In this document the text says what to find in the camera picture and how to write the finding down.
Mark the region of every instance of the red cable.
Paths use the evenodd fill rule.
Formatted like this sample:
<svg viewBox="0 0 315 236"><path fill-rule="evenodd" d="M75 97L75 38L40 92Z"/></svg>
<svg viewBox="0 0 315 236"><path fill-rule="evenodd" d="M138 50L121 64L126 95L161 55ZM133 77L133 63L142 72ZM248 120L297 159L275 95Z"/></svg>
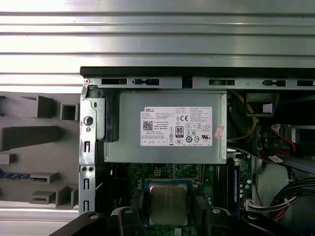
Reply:
<svg viewBox="0 0 315 236"><path fill-rule="evenodd" d="M284 137L281 137L278 133L276 133L274 130L272 130L272 129L270 129L271 130L271 133L273 134L273 135L275 135L276 137L278 137L278 138L280 138L280 139L282 139L282 140L284 140L284 141L287 141L288 143L290 143L292 146L293 146L293 151L295 151L295 143L294 142L292 142L291 140L289 140L289 139L286 139L286 138L284 138Z"/></svg>
<svg viewBox="0 0 315 236"><path fill-rule="evenodd" d="M266 148L266 150L275 150L275 151L281 152L283 154L290 155L289 150L277 149L277 148L273 148L273 147Z"/></svg>
<svg viewBox="0 0 315 236"><path fill-rule="evenodd" d="M276 215L274 218L272 218L272 220L278 220L280 219L281 216L283 216L283 214L286 212L286 208L282 209L278 215Z"/></svg>

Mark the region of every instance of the black trim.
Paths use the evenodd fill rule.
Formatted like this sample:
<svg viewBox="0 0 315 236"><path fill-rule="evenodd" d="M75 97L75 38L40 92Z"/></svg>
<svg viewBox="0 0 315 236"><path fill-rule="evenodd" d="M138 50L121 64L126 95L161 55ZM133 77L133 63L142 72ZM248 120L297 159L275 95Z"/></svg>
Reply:
<svg viewBox="0 0 315 236"><path fill-rule="evenodd" d="M315 78L315 68L251 68L251 67L171 67L171 66L99 66L80 68L84 77L260 77Z"/></svg>

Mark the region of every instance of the yellow wire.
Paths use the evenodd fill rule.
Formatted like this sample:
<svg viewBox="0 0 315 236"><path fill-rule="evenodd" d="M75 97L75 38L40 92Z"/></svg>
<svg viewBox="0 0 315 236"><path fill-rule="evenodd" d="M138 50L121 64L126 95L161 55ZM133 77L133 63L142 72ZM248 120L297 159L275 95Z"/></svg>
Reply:
<svg viewBox="0 0 315 236"><path fill-rule="evenodd" d="M244 102L244 98L239 95L237 92L235 91L231 91L235 96L238 97L238 99L243 103L245 104ZM251 106L249 104L247 104L247 109L250 113L254 113L254 110L251 108ZM240 140L240 139L244 139L244 138L247 138L248 136L250 136L256 129L256 124L257 124L257 119L255 117L252 118L252 127L251 129L249 130L249 132L243 136L240 136L240 137L236 137L236 138L232 138L232 139L228 139L228 140Z"/></svg>

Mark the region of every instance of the ce mark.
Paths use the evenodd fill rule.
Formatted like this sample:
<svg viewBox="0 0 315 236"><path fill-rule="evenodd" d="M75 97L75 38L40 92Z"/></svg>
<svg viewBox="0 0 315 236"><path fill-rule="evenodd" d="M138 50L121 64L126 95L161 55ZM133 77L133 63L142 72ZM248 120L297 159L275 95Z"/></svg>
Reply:
<svg viewBox="0 0 315 236"><path fill-rule="evenodd" d="M188 116L181 116L181 121L184 121L184 119L188 121Z"/></svg>

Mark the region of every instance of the green motherboard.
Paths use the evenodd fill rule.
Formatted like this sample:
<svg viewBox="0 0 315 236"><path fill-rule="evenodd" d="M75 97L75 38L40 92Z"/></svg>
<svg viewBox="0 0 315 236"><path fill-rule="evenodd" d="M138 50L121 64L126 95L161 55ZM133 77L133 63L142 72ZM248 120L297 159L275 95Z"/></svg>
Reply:
<svg viewBox="0 0 315 236"><path fill-rule="evenodd" d="M130 193L135 196L145 187L145 179L191 179L202 192L210 206L216 205L213 194L215 166L207 164L130 164ZM252 196L250 185L252 176L251 161L240 162L240 182L242 197ZM184 227L147 227L148 236L197 236L193 225Z"/></svg>

